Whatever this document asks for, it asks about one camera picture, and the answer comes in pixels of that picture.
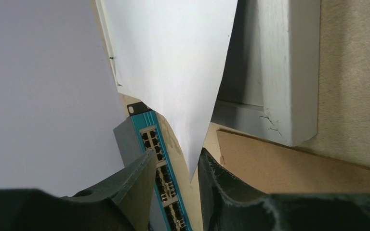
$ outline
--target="white paper sheet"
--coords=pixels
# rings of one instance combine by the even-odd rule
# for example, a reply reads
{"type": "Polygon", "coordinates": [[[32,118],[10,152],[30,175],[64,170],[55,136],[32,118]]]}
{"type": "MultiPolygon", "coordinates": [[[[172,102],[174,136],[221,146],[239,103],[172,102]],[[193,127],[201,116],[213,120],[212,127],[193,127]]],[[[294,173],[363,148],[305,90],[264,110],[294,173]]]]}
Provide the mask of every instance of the white paper sheet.
{"type": "Polygon", "coordinates": [[[163,115],[195,173],[237,0],[103,0],[117,81],[163,115]]]}

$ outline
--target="cardboard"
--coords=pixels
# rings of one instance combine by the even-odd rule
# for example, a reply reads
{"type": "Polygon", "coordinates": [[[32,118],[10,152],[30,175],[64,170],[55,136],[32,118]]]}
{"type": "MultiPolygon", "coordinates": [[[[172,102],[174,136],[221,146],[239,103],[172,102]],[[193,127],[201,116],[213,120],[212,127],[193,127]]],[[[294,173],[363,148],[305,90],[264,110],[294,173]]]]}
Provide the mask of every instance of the cardboard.
{"type": "Polygon", "coordinates": [[[224,167],[265,193],[370,193],[370,169],[218,130],[224,167]]]}

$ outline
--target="black plastic part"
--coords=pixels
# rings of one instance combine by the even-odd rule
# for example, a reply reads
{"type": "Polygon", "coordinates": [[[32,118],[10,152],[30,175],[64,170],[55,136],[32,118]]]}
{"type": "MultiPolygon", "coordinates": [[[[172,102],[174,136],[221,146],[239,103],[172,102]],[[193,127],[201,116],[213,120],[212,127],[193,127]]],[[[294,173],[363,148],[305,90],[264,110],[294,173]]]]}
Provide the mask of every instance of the black plastic part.
{"type": "Polygon", "coordinates": [[[206,149],[198,178],[205,231],[370,231],[370,194],[266,194],[206,149]]]}
{"type": "Polygon", "coordinates": [[[142,113],[145,113],[145,112],[152,111],[151,108],[149,108],[143,102],[129,104],[129,105],[127,105],[127,109],[128,109],[128,114],[130,116],[135,116],[135,115],[138,115],[138,114],[142,114],[142,113]]]}
{"type": "Polygon", "coordinates": [[[145,231],[156,173],[155,152],[73,197],[36,189],[0,190],[0,231],[145,231]]]}

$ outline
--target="beige wall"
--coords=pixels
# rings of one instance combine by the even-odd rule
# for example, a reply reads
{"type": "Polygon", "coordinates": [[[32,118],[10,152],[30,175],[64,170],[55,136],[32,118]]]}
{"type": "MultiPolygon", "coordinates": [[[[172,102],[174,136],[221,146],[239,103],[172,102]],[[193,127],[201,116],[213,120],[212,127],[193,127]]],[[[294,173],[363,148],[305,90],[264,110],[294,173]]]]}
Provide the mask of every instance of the beige wall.
{"type": "Polygon", "coordinates": [[[318,135],[302,147],[370,167],[370,0],[322,0],[318,135]]]}

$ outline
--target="white painted wood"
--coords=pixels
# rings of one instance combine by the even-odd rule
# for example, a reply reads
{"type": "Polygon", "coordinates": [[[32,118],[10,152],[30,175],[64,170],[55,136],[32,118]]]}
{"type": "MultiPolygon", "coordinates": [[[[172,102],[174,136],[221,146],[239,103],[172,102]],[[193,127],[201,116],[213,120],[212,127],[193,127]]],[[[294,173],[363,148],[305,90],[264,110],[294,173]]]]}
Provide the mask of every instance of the white painted wood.
{"type": "Polygon", "coordinates": [[[258,0],[263,107],[217,101],[212,121],[296,146],[317,133],[320,0],[258,0]]]}
{"type": "Polygon", "coordinates": [[[257,3],[238,3],[217,100],[263,106],[257,3]]]}

